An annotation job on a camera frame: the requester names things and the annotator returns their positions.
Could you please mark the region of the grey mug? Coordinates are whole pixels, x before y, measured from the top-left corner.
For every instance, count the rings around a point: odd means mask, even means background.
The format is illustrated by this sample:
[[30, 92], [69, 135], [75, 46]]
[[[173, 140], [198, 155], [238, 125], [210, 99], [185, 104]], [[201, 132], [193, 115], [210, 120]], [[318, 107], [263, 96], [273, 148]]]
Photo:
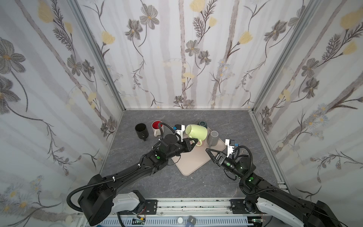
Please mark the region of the grey mug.
[[218, 144], [219, 133], [217, 131], [211, 131], [207, 137], [208, 147], [214, 147]]

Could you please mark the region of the light green mug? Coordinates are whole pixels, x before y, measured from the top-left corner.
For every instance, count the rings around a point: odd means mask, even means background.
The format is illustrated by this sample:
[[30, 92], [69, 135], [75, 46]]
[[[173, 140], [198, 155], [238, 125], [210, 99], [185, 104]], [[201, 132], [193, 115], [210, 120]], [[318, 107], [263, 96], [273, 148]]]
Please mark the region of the light green mug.
[[202, 146], [202, 142], [208, 136], [208, 130], [200, 125], [189, 124], [185, 128], [185, 134], [191, 139], [197, 139], [197, 146]]

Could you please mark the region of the white mug red inside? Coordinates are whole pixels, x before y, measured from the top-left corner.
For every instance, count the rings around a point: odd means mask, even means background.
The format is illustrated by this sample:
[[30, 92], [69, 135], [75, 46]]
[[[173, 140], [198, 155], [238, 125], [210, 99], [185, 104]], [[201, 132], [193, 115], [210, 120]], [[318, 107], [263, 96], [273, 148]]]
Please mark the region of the white mug red inside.
[[154, 137], [158, 137], [161, 135], [161, 130], [160, 130], [160, 126], [162, 127], [162, 129], [164, 129], [163, 123], [160, 120], [156, 120], [152, 123], [152, 129], [153, 129], [153, 135]]

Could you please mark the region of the black mug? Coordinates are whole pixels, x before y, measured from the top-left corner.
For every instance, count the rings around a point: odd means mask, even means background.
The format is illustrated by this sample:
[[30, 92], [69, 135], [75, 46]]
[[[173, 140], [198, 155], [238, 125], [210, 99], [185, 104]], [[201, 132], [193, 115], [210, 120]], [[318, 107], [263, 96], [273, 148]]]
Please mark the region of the black mug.
[[143, 141], [146, 141], [149, 137], [149, 132], [147, 130], [147, 126], [144, 123], [139, 123], [135, 126], [135, 131], [137, 133], [137, 136], [142, 139]]

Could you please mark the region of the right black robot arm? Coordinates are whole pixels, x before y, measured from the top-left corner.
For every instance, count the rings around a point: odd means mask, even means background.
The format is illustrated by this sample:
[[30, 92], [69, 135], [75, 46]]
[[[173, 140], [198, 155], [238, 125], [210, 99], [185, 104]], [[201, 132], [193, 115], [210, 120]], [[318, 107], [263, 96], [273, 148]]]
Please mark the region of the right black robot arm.
[[293, 196], [255, 174], [252, 152], [246, 146], [236, 148], [237, 151], [240, 149], [246, 150], [247, 154], [235, 157], [211, 148], [207, 148], [206, 152], [215, 164], [240, 181], [239, 187], [245, 195], [244, 208], [247, 212], [260, 211], [292, 227], [346, 226], [326, 203]]

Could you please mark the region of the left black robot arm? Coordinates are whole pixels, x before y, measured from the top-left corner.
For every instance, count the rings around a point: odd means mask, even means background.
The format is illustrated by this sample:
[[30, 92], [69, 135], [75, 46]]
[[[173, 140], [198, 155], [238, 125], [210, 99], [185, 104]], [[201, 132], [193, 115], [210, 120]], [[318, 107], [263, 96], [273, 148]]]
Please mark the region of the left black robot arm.
[[93, 176], [89, 183], [70, 192], [66, 202], [70, 208], [82, 212], [91, 226], [106, 219], [112, 209], [118, 205], [114, 201], [124, 187], [140, 178], [153, 175], [168, 165], [169, 159], [191, 152], [195, 146], [201, 145], [196, 138], [183, 139], [169, 125], [171, 133], [161, 135], [152, 149], [141, 156], [137, 164], [113, 175]]

